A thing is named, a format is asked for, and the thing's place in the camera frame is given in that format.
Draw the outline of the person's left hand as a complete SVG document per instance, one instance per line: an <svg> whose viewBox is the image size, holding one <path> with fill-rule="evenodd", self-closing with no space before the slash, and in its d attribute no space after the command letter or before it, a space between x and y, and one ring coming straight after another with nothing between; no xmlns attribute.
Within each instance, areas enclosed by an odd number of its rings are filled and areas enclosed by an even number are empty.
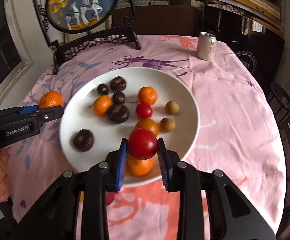
<svg viewBox="0 0 290 240"><path fill-rule="evenodd" d="M10 197L10 179L8 176L8 156L5 148L0 150L0 203Z"/></svg>

